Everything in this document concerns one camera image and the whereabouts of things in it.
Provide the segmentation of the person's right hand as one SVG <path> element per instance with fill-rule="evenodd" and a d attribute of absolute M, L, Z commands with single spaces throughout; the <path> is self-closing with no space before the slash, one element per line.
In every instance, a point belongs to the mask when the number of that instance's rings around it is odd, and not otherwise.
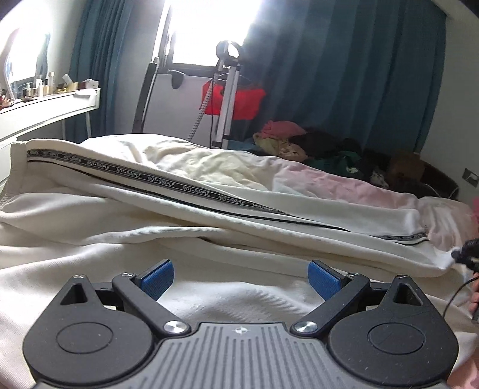
<path fill-rule="evenodd" d="M 472 316 L 472 322 L 478 324 L 478 303 L 479 303 L 479 275 L 473 275 L 473 282 L 471 283 L 472 294 L 469 299 L 469 313 Z"/>

